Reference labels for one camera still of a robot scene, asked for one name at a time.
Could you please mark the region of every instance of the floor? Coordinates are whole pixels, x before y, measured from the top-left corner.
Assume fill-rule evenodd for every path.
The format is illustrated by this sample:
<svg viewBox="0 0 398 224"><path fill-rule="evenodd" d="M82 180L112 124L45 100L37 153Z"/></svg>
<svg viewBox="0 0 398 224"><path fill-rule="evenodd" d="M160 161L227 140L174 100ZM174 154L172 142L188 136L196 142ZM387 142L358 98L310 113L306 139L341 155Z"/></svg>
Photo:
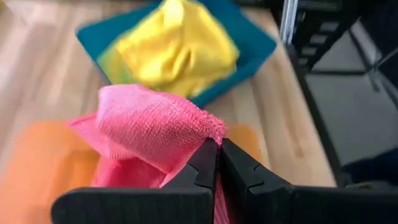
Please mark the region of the floor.
<svg viewBox="0 0 398 224"><path fill-rule="evenodd" d="M377 58L361 25L355 24L353 31L368 58ZM364 69L348 34L314 68ZM398 146L397 110L383 89L374 90L369 76L309 75L307 81L342 165Z"/></svg>

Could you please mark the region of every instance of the teal tray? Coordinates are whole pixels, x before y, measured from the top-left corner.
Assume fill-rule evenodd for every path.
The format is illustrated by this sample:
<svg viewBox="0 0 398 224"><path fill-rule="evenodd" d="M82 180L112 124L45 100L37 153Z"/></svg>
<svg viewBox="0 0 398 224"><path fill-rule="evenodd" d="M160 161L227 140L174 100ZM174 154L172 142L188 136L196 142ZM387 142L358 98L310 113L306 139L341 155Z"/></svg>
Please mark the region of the teal tray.
<svg viewBox="0 0 398 224"><path fill-rule="evenodd" d="M250 22L241 13L238 6L228 0L202 0L200 2L224 25L240 52L239 59L236 62L237 70L232 75L227 79L216 82L202 94L189 99L199 108L202 108L245 79L253 77L274 51L276 43ZM77 30L76 36L99 68L96 59L108 45L119 35L134 27L159 4L160 2L152 2L140 9L85 25ZM102 75L111 84L103 72Z"/></svg>

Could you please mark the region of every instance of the yellow towel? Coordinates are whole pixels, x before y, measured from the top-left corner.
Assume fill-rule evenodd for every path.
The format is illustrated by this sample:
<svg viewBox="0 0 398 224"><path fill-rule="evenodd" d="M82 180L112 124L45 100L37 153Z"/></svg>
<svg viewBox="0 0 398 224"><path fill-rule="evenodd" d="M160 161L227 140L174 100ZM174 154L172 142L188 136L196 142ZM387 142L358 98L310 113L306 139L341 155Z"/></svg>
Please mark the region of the yellow towel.
<svg viewBox="0 0 398 224"><path fill-rule="evenodd" d="M113 84L141 83L184 97L236 69L239 52L224 27L195 1L165 0L98 59Z"/></svg>

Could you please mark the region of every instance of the pink towel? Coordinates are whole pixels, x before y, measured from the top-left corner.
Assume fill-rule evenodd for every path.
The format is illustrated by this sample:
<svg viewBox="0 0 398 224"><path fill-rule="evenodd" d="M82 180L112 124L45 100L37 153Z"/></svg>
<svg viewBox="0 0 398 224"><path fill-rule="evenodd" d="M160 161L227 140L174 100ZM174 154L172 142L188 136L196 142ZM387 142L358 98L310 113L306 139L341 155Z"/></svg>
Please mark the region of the pink towel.
<svg viewBox="0 0 398 224"><path fill-rule="evenodd" d="M98 112L69 122L101 154L93 186L162 187L206 138L221 145L222 120L188 100L140 85L99 91ZM216 186L215 223L229 223L221 179Z"/></svg>

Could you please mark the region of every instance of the wooden surface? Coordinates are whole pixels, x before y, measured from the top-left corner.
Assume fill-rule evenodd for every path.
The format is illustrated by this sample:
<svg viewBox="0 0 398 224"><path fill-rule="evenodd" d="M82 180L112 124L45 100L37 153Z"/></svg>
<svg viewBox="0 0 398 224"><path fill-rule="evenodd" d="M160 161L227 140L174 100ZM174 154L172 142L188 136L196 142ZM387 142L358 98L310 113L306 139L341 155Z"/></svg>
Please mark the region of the wooden surface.
<svg viewBox="0 0 398 224"><path fill-rule="evenodd" d="M142 5L32 2L22 7L21 1L6 1L10 9L0 14L0 176L23 127L38 119L63 120L95 111L97 90L104 83L77 41L75 29ZM278 47L252 80L207 110L229 124L249 124L260 140L262 163L291 183L335 185L271 14L244 11L274 37Z"/></svg>

